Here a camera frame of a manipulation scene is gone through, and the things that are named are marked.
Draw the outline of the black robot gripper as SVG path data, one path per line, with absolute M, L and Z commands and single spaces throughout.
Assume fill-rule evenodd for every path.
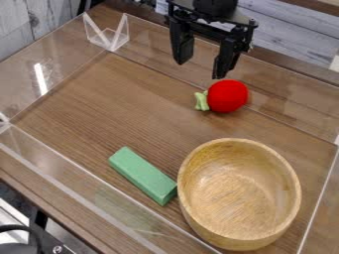
M 184 64 L 193 55 L 194 35 L 220 43 L 212 79 L 234 68 L 241 44 L 252 42 L 257 22 L 237 9 L 238 0 L 165 0 L 173 60 Z

